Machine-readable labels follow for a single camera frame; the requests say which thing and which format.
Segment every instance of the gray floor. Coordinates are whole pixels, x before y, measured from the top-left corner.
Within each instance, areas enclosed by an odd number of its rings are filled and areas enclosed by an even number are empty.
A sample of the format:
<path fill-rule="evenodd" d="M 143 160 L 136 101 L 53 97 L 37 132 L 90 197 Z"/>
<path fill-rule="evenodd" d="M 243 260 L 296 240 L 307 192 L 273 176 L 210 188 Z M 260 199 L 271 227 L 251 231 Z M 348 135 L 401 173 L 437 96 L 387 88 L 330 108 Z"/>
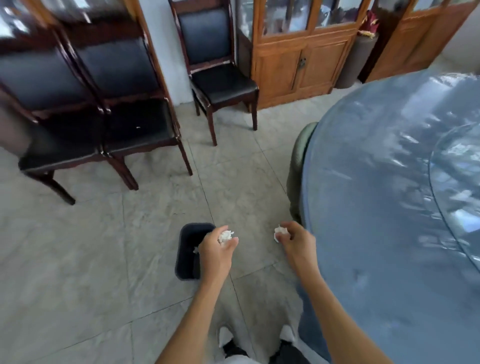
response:
<path fill-rule="evenodd" d="M 259 130 L 241 108 L 215 114 L 218 146 L 193 104 L 177 108 L 194 175 L 177 147 L 127 158 L 128 191 L 107 163 L 58 171 L 78 203 L 66 205 L 0 154 L 0 363 L 153 363 L 196 283 L 174 275 L 188 222 L 228 224 L 240 243 L 217 303 L 215 333 L 229 322 L 251 357 L 267 363 L 301 301 L 273 229 L 289 219 L 290 153 L 304 125 L 353 89 L 264 109 Z M 312 362 L 319 362 L 311 356 Z"/>

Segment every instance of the chair leg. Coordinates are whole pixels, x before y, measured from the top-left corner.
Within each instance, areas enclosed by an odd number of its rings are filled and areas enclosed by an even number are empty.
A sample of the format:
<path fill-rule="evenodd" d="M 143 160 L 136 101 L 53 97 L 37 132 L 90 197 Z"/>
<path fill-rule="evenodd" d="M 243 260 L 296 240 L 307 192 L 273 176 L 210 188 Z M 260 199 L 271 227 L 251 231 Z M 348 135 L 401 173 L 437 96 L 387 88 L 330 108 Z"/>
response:
<path fill-rule="evenodd" d="M 200 106 L 198 106 L 197 95 L 193 90 L 192 90 L 192 95 L 193 95 L 193 102 L 195 103 L 195 110 L 197 111 L 197 116 L 200 116 Z"/>
<path fill-rule="evenodd" d="M 253 121 L 253 130 L 258 129 L 258 124 L 257 124 L 257 104 L 258 104 L 258 91 L 255 92 L 255 100 L 252 101 L 251 103 L 251 108 L 252 108 L 252 121 Z"/>
<path fill-rule="evenodd" d="M 30 177 L 32 180 L 38 181 L 45 186 L 52 189 L 58 196 L 62 198 L 69 205 L 75 205 L 75 199 L 56 181 L 53 179 L 53 171 L 49 171 L 44 174 L 34 174 L 24 172 L 25 176 Z"/>
<path fill-rule="evenodd" d="M 115 157 L 110 156 L 107 158 L 107 162 L 117 171 L 118 175 L 122 178 L 123 183 L 128 187 L 129 190 L 138 191 L 138 183 L 135 178 L 132 176 L 132 173 L 125 164 L 124 157 Z"/>
<path fill-rule="evenodd" d="M 216 146 L 215 128 L 213 126 L 213 112 L 210 108 L 207 109 L 208 128 L 210 129 L 210 135 L 212 136 L 213 146 Z"/>
<path fill-rule="evenodd" d="M 187 158 L 187 153 L 185 153 L 185 149 L 183 148 L 183 143 L 181 142 L 180 138 L 177 138 L 177 142 L 179 144 L 181 156 L 183 157 L 183 161 L 185 162 L 185 165 L 187 166 L 188 174 L 193 176 L 192 168 L 190 167 L 190 163 Z"/>

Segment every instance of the trash bin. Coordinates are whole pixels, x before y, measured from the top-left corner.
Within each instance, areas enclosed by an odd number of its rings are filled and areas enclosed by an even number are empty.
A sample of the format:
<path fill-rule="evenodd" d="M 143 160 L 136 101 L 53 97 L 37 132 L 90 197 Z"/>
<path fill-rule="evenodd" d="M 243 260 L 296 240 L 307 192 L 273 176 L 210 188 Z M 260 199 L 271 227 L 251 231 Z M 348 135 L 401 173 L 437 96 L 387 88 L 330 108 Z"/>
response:
<path fill-rule="evenodd" d="M 357 36 L 343 65 L 342 72 L 336 81 L 335 88 L 349 88 L 353 86 L 377 40 L 378 34 L 375 34 L 373 38 Z"/>

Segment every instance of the shoe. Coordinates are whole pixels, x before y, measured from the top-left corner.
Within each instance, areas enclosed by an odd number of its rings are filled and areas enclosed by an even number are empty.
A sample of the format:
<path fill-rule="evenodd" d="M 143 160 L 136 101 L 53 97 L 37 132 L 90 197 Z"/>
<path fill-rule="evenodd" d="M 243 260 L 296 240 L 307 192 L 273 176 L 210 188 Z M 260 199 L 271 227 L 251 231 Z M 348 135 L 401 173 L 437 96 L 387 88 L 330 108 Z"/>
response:
<path fill-rule="evenodd" d="M 227 326 L 222 326 L 218 330 L 218 347 L 223 348 L 233 340 L 233 334 Z"/>
<path fill-rule="evenodd" d="M 295 342 L 295 334 L 293 333 L 292 326 L 290 325 L 283 325 L 282 331 L 280 331 L 280 340 L 294 343 Z"/>

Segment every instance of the wooden chair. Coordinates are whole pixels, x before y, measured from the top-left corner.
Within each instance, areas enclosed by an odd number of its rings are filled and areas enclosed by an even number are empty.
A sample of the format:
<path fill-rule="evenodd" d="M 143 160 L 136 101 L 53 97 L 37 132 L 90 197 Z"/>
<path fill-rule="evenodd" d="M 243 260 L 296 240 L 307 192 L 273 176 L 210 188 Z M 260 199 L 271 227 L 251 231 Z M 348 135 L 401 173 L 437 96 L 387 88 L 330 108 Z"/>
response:
<path fill-rule="evenodd" d="M 232 10 L 229 0 L 168 0 L 177 25 L 197 115 L 208 119 L 214 146 L 213 113 L 244 102 L 257 130 L 258 86 L 235 64 Z"/>
<path fill-rule="evenodd" d="M 126 166 L 112 163 L 102 149 L 104 111 L 55 33 L 33 29 L 29 35 L 2 39 L 0 49 L 2 91 L 37 124 L 20 170 L 71 205 L 75 199 L 53 179 L 55 170 L 107 160 L 128 182 Z"/>
<path fill-rule="evenodd" d="M 86 82 L 107 108 L 104 151 L 124 166 L 126 155 L 177 145 L 193 175 L 173 106 L 153 66 L 146 34 L 132 19 L 75 24 L 63 39 Z M 133 189 L 138 183 L 123 171 Z"/>

